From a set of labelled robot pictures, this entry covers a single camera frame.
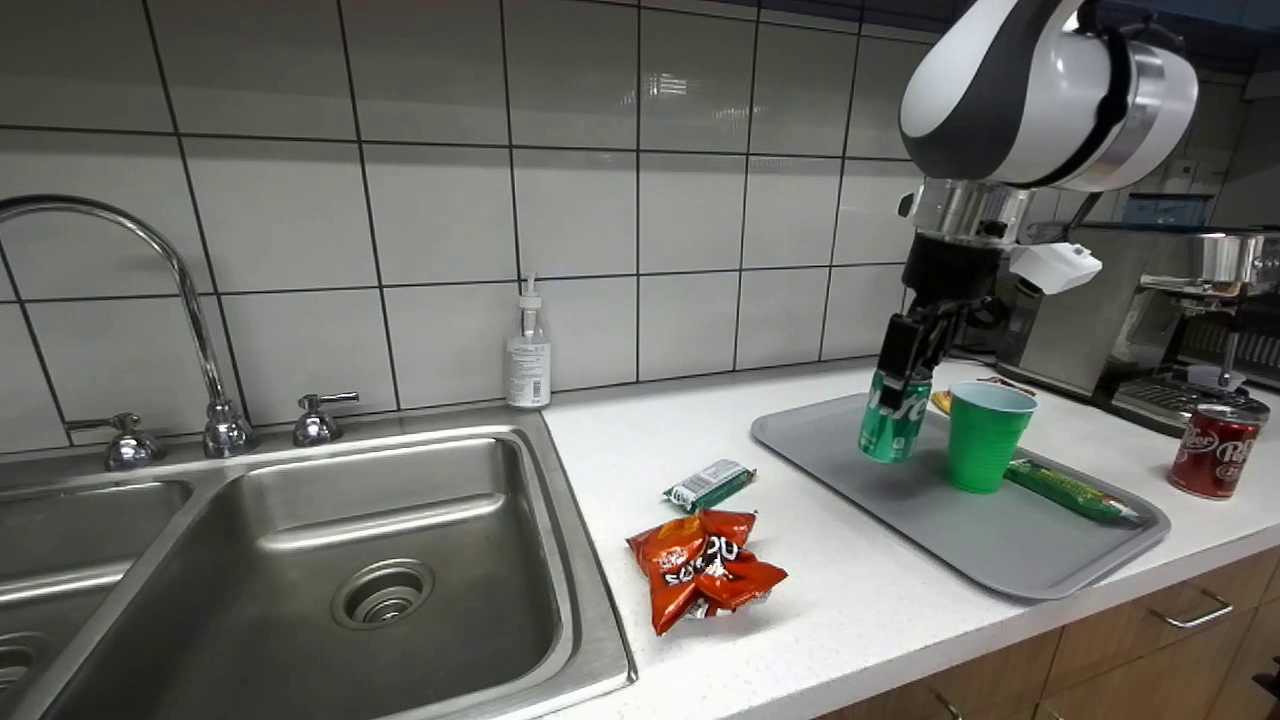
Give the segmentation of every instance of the red can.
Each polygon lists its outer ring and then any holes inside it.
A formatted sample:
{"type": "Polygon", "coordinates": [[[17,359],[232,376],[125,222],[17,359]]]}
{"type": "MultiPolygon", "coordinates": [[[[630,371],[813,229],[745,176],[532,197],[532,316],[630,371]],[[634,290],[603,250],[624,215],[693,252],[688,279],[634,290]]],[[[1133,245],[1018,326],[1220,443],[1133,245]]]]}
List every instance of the red can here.
{"type": "Polygon", "coordinates": [[[1231,498],[1263,425],[1260,399],[1194,405],[1167,481],[1194,498],[1231,498]]]}

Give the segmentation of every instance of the snack bag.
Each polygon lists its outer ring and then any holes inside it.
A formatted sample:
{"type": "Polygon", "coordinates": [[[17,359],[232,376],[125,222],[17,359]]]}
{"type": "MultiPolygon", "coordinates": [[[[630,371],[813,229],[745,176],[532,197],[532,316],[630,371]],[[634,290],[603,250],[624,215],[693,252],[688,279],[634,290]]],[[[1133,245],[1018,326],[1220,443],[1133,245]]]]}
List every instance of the snack bag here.
{"type": "Polygon", "coordinates": [[[653,629],[664,638],[685,612],[719,615],[770,594],[788,571],[746,554],[750,511],[699,511],[630,536],[647,575],[653,629]]]}

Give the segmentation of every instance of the small packet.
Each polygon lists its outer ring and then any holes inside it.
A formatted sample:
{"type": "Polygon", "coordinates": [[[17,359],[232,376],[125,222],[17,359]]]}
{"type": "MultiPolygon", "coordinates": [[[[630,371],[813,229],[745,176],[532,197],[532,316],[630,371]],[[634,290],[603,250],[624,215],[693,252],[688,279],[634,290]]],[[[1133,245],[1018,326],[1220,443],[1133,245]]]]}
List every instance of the small packet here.
{"type": "Polygon", "coordinates": [[[647,575],[653,629],[664,638],[685,612],[719,615],[770,594],[788,571],[746,554],[750,511],[699,511],[630,536],[647,575]]]}

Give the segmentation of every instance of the sink drain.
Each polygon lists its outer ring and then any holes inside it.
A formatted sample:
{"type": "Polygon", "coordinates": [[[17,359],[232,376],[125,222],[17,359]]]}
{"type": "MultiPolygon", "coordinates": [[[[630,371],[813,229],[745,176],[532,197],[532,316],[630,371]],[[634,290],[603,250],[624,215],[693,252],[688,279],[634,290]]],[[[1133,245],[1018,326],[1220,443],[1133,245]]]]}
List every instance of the sink drain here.
{"type": "Polygon", "coordinates": [[[387,629],[433,596],[433,575],[413,558],[360,569],[330,600],[330,615],[348,629],[387,629]]]}
{"type": "Polygon", "coordinates": [[[19,690],[34,669],[34,647],[24,638],[0,638],[0,694],[19,690]]]}

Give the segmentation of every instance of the sink basin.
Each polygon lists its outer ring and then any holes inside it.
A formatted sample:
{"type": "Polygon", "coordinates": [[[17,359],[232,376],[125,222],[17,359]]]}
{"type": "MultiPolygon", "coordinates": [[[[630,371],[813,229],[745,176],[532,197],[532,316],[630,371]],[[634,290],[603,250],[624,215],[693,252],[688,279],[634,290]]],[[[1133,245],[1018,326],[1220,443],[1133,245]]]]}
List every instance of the sink basin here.
{"type": "Polygon", "coordinates": [[[544,425],[520,425],[232,475],[47,718],[540,718],[619,690],[603,575],[544,425]]]}
{"type": "Polygon", "coordinates": [[[107,600],[184,500],[184,484],[155,481],[0,498],[0,718],[107,600]]]}

